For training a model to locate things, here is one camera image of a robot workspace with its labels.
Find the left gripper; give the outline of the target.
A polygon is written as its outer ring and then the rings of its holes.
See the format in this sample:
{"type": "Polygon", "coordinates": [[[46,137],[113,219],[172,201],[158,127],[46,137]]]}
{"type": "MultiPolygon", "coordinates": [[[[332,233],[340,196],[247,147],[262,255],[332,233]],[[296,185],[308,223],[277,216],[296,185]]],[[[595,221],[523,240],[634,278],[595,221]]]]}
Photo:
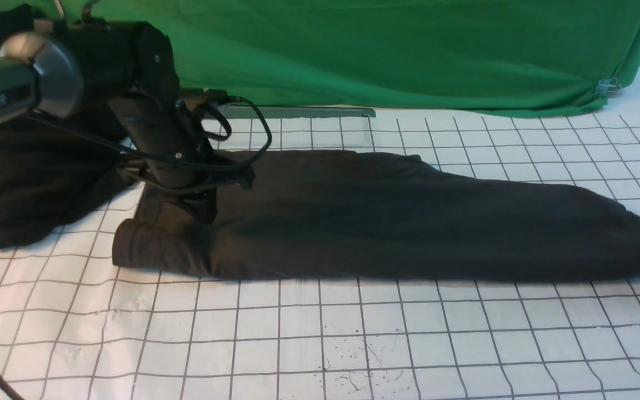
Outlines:
{"type": "Polygon", "coordinates": [[[212,170],[191,169],[139,156],[131,157],[131,177],[144,184],[135,219],[150,224],[173,221],[212,224],[217,215],[217,190],[239,186],[249,190],[256,177],[251,166],[215,155],[212,170]]]}

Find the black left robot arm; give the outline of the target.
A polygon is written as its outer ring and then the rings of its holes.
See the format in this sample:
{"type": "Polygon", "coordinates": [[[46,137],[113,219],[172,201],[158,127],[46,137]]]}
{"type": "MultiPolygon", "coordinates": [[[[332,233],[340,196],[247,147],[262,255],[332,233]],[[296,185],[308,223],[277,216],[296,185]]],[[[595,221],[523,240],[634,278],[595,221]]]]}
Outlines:
{"type": "Polygon", "coordinates": [[[171,41],[150,23],[106,23],[92,19],[68,27],[39,19],[34,30],[7,38],[0,47],[0,124],[30,116],[122,152],[118,172],[143,182],[189,216],[211,223],[217,190],[249,190],[252,163],[216,154],[211,140],[226,137],[203,129],[212,116],[231,134],[220,106],[242,102],[214,92],[192,111],[181,98],[171,41]],[[107,102],[134,148],[63,123],[84,109],[107,102]]]}

